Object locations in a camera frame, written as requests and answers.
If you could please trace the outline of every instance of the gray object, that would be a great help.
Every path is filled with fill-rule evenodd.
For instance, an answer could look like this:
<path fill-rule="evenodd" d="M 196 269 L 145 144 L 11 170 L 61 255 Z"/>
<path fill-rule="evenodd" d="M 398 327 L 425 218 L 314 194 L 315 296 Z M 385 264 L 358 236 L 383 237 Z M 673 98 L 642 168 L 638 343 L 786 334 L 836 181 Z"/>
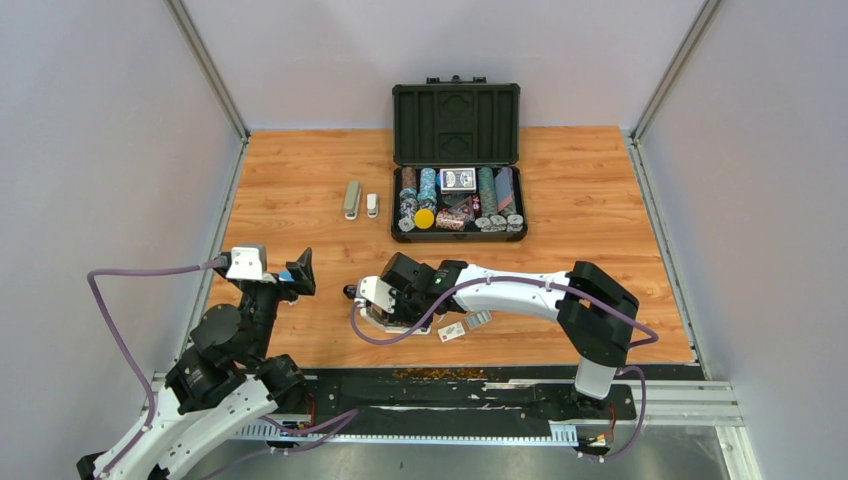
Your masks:
<path fill-rule="evenodd" d="M 480 325 L 489 323 L 492 320 L 492 314 L 488 310 L 472 313 L 465 316 L 465 323 L 469 329 L 474 329 Z"/>
<path fill-rule="evenodd" d="M 348 220 L 356 220 L 359 214 L 359 200 L 362 197 L 362 187 L 358 180 L 351 180 L 347 185 L 347 193 L 345 193 L 345 201 L 342 206 L 345 212 L 345 218 Z"/>
<path fill-rule="evenodd" d="M 512 168 L 503 167 L 495 177 L 495 195 L 498 198 L 498 210 L 501 215 L 509 216 L 517 213 L 515 207 L 515 190 L 512 185 Z"/>

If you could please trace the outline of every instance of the black case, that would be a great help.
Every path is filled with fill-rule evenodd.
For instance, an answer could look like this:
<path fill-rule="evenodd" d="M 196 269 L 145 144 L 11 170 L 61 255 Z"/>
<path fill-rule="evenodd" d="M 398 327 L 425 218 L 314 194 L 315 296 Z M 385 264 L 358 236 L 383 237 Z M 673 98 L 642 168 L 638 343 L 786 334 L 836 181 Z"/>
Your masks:
<path fill-rule="evenodd" d="M 489 84 L 485 77 L 463 82 L 454 76 L 450 82 L 428 78 L 424 85 L 395 85 L 394 195 L 392 197 L 392 237 L 398 242 L 517 242 L 527 235 L 527 212 L 521 188 L 518 161 L 518 98 L 515 83 Z M 404 232 L 398 227 L 401 168 L 510 166 L 513 169 L 515 207 L 524 216 L 518 232 L 481 232 L 469 223 L 462 232 L 436 228 L 415 228 Z M 447 205 L 441 201 L 436 209 Z"/>

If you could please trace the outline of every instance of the yellow poker chip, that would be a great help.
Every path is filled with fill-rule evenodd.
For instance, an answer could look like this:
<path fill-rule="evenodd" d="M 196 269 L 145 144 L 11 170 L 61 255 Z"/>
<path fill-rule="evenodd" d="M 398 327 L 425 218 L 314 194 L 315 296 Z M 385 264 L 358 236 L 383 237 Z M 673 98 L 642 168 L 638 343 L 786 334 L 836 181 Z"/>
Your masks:
<path fill-rule="evenodd" d="M 436 221 L 436 216 L 430 210 L 418 210 L 415 212 L 415 226 L 421 229 L 427 229 L 433 226 Z"/>

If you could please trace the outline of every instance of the wooden floor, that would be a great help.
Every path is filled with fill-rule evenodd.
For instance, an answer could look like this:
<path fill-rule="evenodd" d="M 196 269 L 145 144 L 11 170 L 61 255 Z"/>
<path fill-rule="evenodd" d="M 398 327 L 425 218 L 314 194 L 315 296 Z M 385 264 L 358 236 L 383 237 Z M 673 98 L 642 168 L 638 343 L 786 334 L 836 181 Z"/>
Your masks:
<path fill-rule="evenodd" d="M 351 331 L 342 287 L 379 275 L 402 251 L 437 266 L 465 260 L 498 270 L 569 270 L 597 263 L 639 298 L 637 317 L 660 341 L 634 349 L 630 362 L 689 362 L 692 352 L 675 306 L 630 160 L 617 128 L 526 128 L 520 161 L 529 234 L 518 243 L 399 244 L 389 234 L 392 134 L 389 130 L 259 132 L 250 140 L 224 248 L 261 243 L 271 271 L 312 247 L 315 297 L 282 304 L 269 356 L 290 354 L 302 367 L 537 365 L 579 359 L 562 329 L 542 319 L 494 313 L 490 323 L 442 344 L 414 335 L 375 346 Z M 360 216 L 345 220 L 350 180 L 363 188 Z M 364 214 L 365 194 L 380 215 Z M 237 303 L 235 287 L 216 280 L 210 305 Z M 449 314 L 438 325 L 461 319 Z M 368 334 L 381 332 L 359 319 Z M 634 338 L 641 338 L 639 332 Z"/>

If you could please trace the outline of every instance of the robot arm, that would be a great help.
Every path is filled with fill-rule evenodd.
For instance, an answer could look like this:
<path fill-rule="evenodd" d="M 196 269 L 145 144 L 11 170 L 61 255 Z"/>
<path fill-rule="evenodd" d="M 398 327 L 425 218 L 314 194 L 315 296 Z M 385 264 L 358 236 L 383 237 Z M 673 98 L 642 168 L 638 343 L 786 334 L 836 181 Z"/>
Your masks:
<path fill-rule="evenodd" d="M 265 355 L 279 303 L 315 293 L 312 250 L 279 276 L 266 271 L 264 247 L 236 247 L 222 257 L 225 265 L 216 272 L 241 290 L 239 306 L 215 305 L 204 313 L 190 333 L 193 345 L 156 395 L 153 423 L 144 427 L 142 417 L 112 449 L 80 459 L 81 479 L 182 478 L 232 432 L 302 400 L 305 377 L 294 361 Z"/>
<path fill-rule="evenodd" d="M 361 314 L 387 331 L 426 329 L 432 314 L 422 316 L 448 292 L 434 313 L 495 310 L 560 325 L 580 353 L 575 388 L 596 399 L 609 394 L 615 372 L 626 363 L 633 334 L 632 325 L 596 303 L 629 318 L 639 308 L 636 297 L 589 262 L 576 262 L 568 272 L 528 274 L 455 260 L 433 269 L 397 253 L 379 277 L 345 287 L 345 295 L 362 305 Z"/>

